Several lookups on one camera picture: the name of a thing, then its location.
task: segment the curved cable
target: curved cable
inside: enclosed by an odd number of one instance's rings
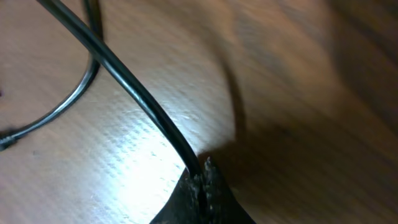
[[[38,0],[56,17],[97,59],[170,141],[184,161],[190,175],[201,174],[199,161],[187,140],[141,82],[117,58],[109,47],[59,0]]]
[[[85,8],[86,17],[89,21],[91,30],[95,32],[98,38],[102,39],[103,26],[101,21],[99,1],[84,0],[83,7]],[[83,75],[83,78],[80,80],[80,83],[75,87],[75,89],[61,103],[59,103],[53,110],[45,114],[43,117],[21,128],[13,129],[6,134],[2,134],[0,137],[0,151],[14,144],[18,139],[23,138],[30,132],[46,125],[55,118],[58,118],[62,113],[69,109],[69,107],[79,100],[88,87],[93,83],[100,66],[100,63],[90,55],[87,69]]]

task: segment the cord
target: cord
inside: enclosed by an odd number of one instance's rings
[[[97,59],[116,81],[132,96],[138,105],[170,141],[184,161],[192,177],[201,174],[199,161],[187,140],[154,97],[117,58],[109,47],[98,38],[69,8],[59,0],[37,0],[56,17]]]
[[[84,0],[83,7],[85,8],[86,17],[89,20],[91,30],[98,35],[98,38],[102,39],[103,28],[99,1]],[[75,87],[75,89],[61,103],[59,103],[53,110],[45,114],[43,117],[21,128],[0,133],[0,151],[3,151],[7,147],[15,144],[17,140],[23,138],[30,132],[46,125],[55,118],[58,118],[62,113],[69,109],[69,107],[76,103],[76,101],[80,99],[88,87],[93,83],[93,80],[95,79],[99,69],[100,63],[90,55],[87,69],[83,74],[83,78],[80,80],[80,83]]]

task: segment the brown wooden surface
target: brown wooden surface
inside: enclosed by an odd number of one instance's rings
[[[255,221],[398,222],[396,1],[101,2],[107,44]],[[0,30],[6,129],[66,96],[87,52],[35,1],[0,0]],[[147,223],[182,170],[102,69],[0,153],[0,223]]]

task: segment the thin black cord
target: thin black cord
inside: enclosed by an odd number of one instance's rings
[[[187,140],[163,108],[109,47],[59,0],[38,0],[97,59],[116,81],[135,99],[184,161],[191,176],[200,175],[199,161]]]
[[[102,39],[103,28],[99,1],[84,0],[83,7],[85,8],[86,17],[89,20],[91,30],[93,30],[93,32],[95,32],[96,35]],[[100,63],[90,55],[87,69],[83,75],[83,78],[80,80],[80,83],[75,87],[75,89],[60,104],[58,104],[52,111],[48,112],[43,117],[26,126],[11,130],[6,134],[2,134],[0,137],[0,151],[5,150],[7,147],[14,144],[17,140],[23,138],[30,132],[46,125],[55,118],[58,118],[63,112],[69,109],[69,107],[79,100],[88,87],[93,83],[100,66]]]

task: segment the cable connector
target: cable connector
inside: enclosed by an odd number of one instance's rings
[[[0,131],[0,152],[15,144],[17,139],[12,136],[11,131]]]

